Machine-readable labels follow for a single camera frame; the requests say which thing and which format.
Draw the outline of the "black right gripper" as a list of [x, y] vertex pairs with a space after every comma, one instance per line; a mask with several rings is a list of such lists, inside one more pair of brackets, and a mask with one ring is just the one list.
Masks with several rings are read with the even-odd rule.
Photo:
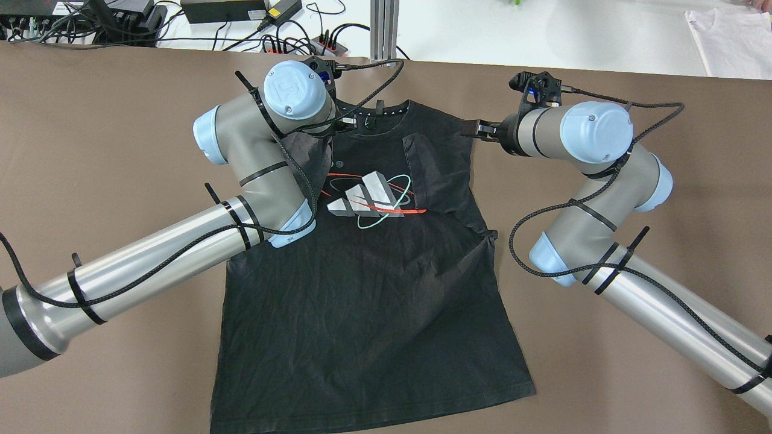
[[461, 122], [461, 135], [474, 139], [497, 139], [505, 152], [511, 156], [523, 156], [519, 143], [519, 117], [507, 116], [502, 122], [465, 120]]

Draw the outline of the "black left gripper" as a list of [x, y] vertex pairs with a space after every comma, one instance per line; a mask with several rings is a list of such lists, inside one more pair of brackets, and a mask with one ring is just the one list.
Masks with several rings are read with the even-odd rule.
[[344, 115], [340, 120], [330, 124], [329, 132], [331, 134], [344, 134], [350, 131], [375, 132], [377, 131], [377, 116], [358, 116], [356, 111], [349, 113], [355, 108], [355, 105], [348, 102], [336, 102], [336, 116]]

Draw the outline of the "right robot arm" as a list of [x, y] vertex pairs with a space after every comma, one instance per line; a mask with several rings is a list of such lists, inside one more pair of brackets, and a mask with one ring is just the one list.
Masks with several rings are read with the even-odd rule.
[[464, 121], [461, 134], [498, 143], [514, 156], [564, 160], [583, 175], [571, 198], [514, 225], [509, 250], [522, 269], [591, 289], [770, 417], [769, 340], [643, 259], [639, 246], [648, 227], [620, 238], [631, 217], [662, 205], [673, 188], [662, 161], [634, 145], [627, 109], [614, 102], [550, 102], [500, 122]]

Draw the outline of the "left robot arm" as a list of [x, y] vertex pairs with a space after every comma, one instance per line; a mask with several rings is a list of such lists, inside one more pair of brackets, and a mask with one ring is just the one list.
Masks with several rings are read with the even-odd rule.
[[2, 245], [19, 283], [2, 291], [2, 376], [62, 355], [75, 337], [255, 245], [279, 248], [314, 230], [311, 182], [284, 139], [295, 132], [329, 137], [344, 115], [335, 80], [363, 65], [311, 57], [273, 66], [257, 85], [235, 76], [242, 93], [193, 125], [210, 162], [229, 165], [241, 193], [63, 275], [30, 283], [7, 238]]

